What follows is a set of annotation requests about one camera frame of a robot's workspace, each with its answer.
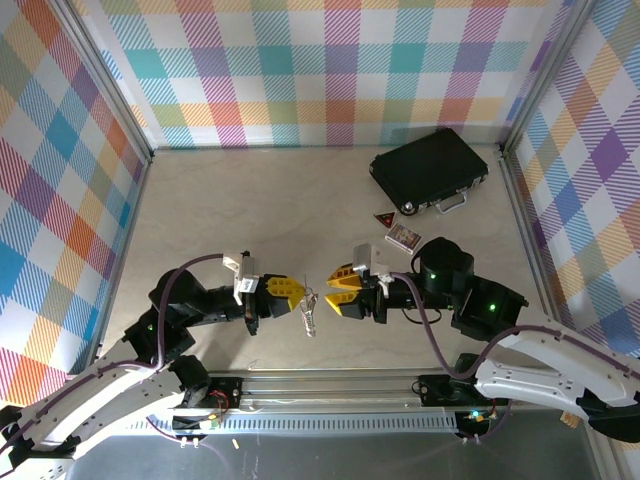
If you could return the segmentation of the aluminium table edge rail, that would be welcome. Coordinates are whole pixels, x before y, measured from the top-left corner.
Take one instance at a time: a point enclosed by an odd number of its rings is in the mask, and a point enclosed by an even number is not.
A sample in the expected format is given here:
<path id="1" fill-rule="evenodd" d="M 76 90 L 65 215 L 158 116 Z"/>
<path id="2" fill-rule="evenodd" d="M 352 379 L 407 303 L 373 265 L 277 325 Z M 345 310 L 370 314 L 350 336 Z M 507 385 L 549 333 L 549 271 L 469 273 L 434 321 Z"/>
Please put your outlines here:
<path id="1" fill-rule="evenodd" d="M 525 202 L 519 190 L 512 162 L 502 151 L 498 160 L 500 172 L 506 187 L 507 195 L 515 216 L 515 222 L 524 248 L 529 270 L 532 274 L 543 311 L 558 319 L 558 311 L 550 290 L 548 278 L 544 269 L 541 254 L 537 248 L 533 228 L 525 208 Z"/>
<path id="2" fill-rule="evenodd" d="M 126 215 L 124 226 L 122 227 L 123 233 L 119 235 L 119 242 L 116 244 L 118 249 L 116 250 L 114 267 L 112 270 L 111 278 L 109 280 L 108 289 L 106 290 L 99 322 L 95 331 L 96 336 L 94 338 L 94 355 L 97 355 L 102 350 L 104 345 L 110 316 L 114 308 L 117 290 L 124 271 L 129 246 L 133 237 L 135 224 L 140 210 L 139 204 L 144 195 L 149 170 L 151 165 L 153 164 L 153 160 L 154 152 L 151 152 L 151 155 L 143 161 L 138 182 L 132 185 L 132 189 L 127 197 L 127 204 L 129 205 L 129 209 Z"/>

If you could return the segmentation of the silver keys and keyring bunch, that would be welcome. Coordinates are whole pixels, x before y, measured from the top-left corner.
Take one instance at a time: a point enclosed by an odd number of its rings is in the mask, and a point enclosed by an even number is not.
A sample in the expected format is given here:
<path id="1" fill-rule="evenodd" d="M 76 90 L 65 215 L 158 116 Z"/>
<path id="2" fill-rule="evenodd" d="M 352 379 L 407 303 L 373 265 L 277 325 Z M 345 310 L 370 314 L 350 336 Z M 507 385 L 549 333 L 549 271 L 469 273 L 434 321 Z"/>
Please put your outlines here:
<path id="1" fill-rule="evenodd" d="M 314 312 L 318 301 L 318 294 L 308 285 L 307 279 L 304 279 L 303 287 L 304 294 L 299 304 L 299 308 L 301 310 L 306 335 L 309 338 L 314 338 L 316 336 Z"/>

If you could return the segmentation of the aluminium frame post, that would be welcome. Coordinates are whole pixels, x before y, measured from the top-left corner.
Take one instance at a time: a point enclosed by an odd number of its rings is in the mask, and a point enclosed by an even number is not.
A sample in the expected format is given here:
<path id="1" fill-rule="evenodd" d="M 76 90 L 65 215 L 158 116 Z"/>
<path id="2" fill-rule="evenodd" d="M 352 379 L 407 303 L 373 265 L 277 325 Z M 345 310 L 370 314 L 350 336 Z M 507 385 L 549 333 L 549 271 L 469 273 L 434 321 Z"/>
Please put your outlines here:
<path id="1" fill-rule="evenodd" d="M 562 0 L 558 12 L 526 74 L 524 93 L 517 97 L 509 128 L 501 137 L 500 150 L 509 158 L 519 145 L 535 111 L 555 80 L 598 0 Z"/>
<path id="2" fill-rule="evenodd" d="M 154 151 L 140 128 L 133 111 L 116 83 L 89 29 L 79 15 L 72 0 L 47 0 L 62 28 L 78 52 L 89 75 L 98 90 L 105 97 L 116 119 L 121 123 L 124 133 L 136 151 L 151 164 Z"/>

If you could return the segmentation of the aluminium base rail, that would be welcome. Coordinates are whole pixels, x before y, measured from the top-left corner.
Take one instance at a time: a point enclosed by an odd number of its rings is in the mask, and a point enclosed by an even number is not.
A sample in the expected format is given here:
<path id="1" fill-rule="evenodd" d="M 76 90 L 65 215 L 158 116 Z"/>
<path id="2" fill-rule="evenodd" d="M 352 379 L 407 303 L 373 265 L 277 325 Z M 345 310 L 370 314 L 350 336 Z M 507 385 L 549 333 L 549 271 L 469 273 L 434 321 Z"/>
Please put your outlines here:
<path id="1" fill-rule="evenodd" d="M 231 413 L 396 413 L 468 409 L 478 402 L 456 393 L 434 368 L 213 371 L 212 387 L 185 400 L 189 407 L 228 408 Z"/>

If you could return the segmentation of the black ribbed aluminium case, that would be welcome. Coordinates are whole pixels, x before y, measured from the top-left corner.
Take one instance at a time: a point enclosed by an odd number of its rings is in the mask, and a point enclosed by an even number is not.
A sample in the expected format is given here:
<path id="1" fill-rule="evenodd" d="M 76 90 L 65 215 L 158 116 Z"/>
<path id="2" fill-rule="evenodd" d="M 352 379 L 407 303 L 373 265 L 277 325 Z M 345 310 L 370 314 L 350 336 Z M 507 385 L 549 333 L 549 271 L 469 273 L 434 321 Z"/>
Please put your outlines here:
<path id="1" fill-rule="evenodd" d="M 369 173 L 399 213 L 410 217 L 431 207 L 447 214 L 464 206 L 489 166 L 446 128 L 377 155 Z"/>

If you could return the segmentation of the blue playing card box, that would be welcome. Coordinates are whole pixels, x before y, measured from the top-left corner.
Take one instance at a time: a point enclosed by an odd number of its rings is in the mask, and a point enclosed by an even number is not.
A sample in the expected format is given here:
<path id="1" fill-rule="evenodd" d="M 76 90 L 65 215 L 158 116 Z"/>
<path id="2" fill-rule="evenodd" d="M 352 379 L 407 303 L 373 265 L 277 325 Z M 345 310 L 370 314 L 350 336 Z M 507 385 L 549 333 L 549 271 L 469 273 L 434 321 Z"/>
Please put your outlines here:
<path id="1" fill-rule="evenodd" d="M 385 240 L 413 255 L 422 242 L 422 236 L 400 223 L 395 223 L 386 233 Z"/>

